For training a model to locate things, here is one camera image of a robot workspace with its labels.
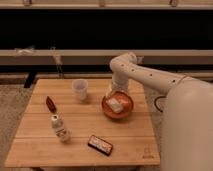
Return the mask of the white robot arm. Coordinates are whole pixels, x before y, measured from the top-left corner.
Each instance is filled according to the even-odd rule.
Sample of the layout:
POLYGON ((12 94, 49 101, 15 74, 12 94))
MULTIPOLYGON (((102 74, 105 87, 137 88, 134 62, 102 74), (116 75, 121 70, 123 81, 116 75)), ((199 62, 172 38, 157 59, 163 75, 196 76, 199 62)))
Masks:
POLYGON ((161 171, 213 171, 213 84, 142 67, 134 53, 110 61, 111 89, 133 79, 166 96, 161 133, 161 171))

